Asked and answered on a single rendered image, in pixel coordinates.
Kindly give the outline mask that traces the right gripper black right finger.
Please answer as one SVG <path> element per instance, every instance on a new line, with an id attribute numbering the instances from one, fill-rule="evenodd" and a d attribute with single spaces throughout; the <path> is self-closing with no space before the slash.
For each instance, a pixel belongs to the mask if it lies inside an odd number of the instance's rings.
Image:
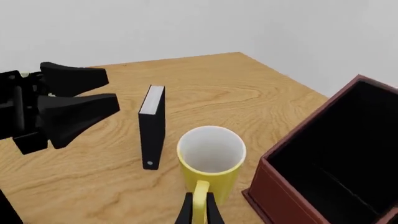
<path id="1" fill-rule="evenodd" d="M 225 224 L 212 192 L 208 192 L 206 196 L 206 216 L 207 224 Z"/>

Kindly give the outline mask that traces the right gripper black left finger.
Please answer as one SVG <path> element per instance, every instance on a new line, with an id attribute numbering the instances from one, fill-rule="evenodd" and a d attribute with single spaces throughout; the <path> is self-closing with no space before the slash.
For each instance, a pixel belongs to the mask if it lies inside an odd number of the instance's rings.
<path id="1" fill-rule="evenodd" d="M 187 192 L 175 224 L 192 224 L 193 194 Z"/>

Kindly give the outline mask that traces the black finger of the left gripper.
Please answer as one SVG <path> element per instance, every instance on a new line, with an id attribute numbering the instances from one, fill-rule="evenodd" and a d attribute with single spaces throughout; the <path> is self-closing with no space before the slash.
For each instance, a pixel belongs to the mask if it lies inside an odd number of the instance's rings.
<path id="1" fill-rule="evenodd" d="M 82 132 L 120 110 L 117 96 L 38 98 L 39 126 L 55 149 L 66 147 Z"/>
<path id="2" fill-rule="evenodd" d="M 103 68 L 66 67 L 43 62 L 40 70 L 49 92 L 55 96 L 77 96 L 109 83 Z"/>

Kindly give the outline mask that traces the yellow and white mug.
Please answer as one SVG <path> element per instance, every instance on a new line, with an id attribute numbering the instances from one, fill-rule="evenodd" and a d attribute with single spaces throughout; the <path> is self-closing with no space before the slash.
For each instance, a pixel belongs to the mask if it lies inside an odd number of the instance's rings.
<path id="1" fill-rule="evenodd" d="M 206 195 L 217 205 L 228 198 L 246 158 L 246 146 L 234 132 L 219 126 L 200 126 L 177 143 L 177 156 L 187 192 L 193 194 L 193 224 L 206 223 Z"/>

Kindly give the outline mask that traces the red-brown desk caddy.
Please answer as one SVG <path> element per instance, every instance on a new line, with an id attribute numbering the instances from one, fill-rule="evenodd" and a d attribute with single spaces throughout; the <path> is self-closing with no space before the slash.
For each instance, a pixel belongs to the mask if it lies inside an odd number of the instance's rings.
<path id="1" fill-rule="evenodd" d="M 398 224 L 398 88 L 353 78 L 261 156 L 242 194 L 270 224 Z"/>

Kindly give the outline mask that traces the black book with white pages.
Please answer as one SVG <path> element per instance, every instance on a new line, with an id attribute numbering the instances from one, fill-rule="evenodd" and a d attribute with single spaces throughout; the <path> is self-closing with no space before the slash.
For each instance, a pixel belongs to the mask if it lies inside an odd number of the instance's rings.
<path id="1" fill-rule="evenodd" d="M 159 169 L 165 140 L 165 87 L 151 85 L 138 113 L 142 167 Z"/>

